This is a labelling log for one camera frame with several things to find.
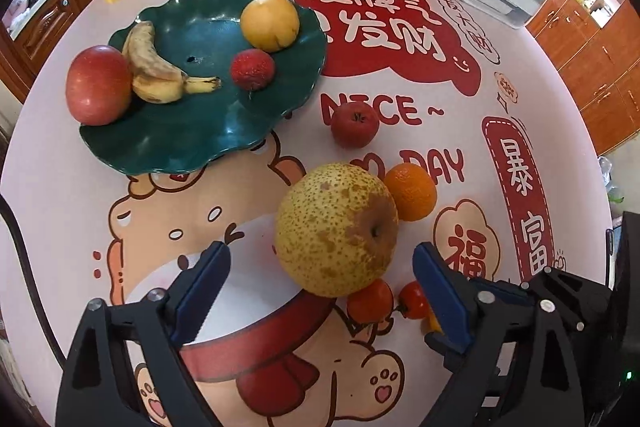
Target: green plate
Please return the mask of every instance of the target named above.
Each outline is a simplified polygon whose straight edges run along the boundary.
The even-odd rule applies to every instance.
[[[288,112],[302,106],[326,57],[326,36],[316,14],[296,5],[298,39],[290,48],[271,55],[276,62],[274,81],[250,94],[233,83],[229,65],[235,54],[251,48],[239,24],[242,10],[251,1],[170,0],[145,9],[136,21],[153,22],[159,55],[190,76],[219,76],[222,87],[164,105],[134,96],[118,121],[80,127],[80,136],[91,152],[131,176],[184,174],[226,152],[255,146]],[[109,44],[122,50],[134,24],[117,31]]]

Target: table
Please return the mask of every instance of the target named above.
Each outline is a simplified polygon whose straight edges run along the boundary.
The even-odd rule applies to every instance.
[[[343,303],[299,293],[271,251],[273,214],[289,185],[336,160],[379,176],[412,161],[437,182],[431,216],[401,225],[385,275],[396,294],[413,280],[411,254],[421,241],[434,241],[467,275],[519,283],[553,265],[604,281],[607,198],[569,92],[524,28],[457,0],[297,0],[317,11],[327,64],[312,99],[261,146],[188,176],[129,179],[101,164],[66,110],[66,70],[82,49],[166,1],[94,0],[42,68],[8,151],[0,188],[64,353],[89,299],[141,298],[225,239],[232,274],[182,352],[223,423],[418,425],[449,376],[424,345],[420,323],[396,312],[392,324],[354,337]],[[337,148],[328,131],[332,110],[346,100],[371,103],[383,123],[362,151]],[[7,233],[0,257],[9,339],[52,423],[62,372]],[[167,425],[135,347],[132,361],[150,415]],[[273,389],[282,390],[276,399],[268,398]]]

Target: overripe banana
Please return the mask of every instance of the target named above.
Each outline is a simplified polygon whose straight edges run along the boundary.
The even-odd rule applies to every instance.
[[[152,22],[139,22],[129,32],[122,54],[134,75],[133,91],[150,103],[169,103],[189,94],[211,92],[220,87],[216,76],[189,76],[158,55],[154,45],[156,30]]]

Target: cartoon bear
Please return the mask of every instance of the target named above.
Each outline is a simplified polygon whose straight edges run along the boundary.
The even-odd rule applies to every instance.
[[[129,195],[110,210],[111,301],[167,288],[215,239],[232,267],[194,343],[180,354],[223,425],[326,427],[369,421],[398,402],[402,360],[377,351],[391,319],[353,324],[335,299],[313,296],[283,272],[273,249],[274,214],[305,174],[280,155],[275,133],[200,171],[130,178]],[[169,425],[148,370],[136,370],[150,417]]]

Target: metal pin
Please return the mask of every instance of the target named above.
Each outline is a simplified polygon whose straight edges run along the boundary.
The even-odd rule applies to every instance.
[[[540,307],[547,313],[553,313],[554,311],[556,311],[556,305],[547,299],[543,299],[542,301],[540,301]]]
[[[495,302],[495,295],[486,290],[478,292],[478,300],[484,304],[493,304]]]
[[[164,288],[153,288],[148,294],[146,294],[146,298],[153,302],[158,302],[164,299],[166,295],[166,290]]]
[[[102,299],[91,299],[86,308],[91,312],[99,310],[100,308],[102,308]]]

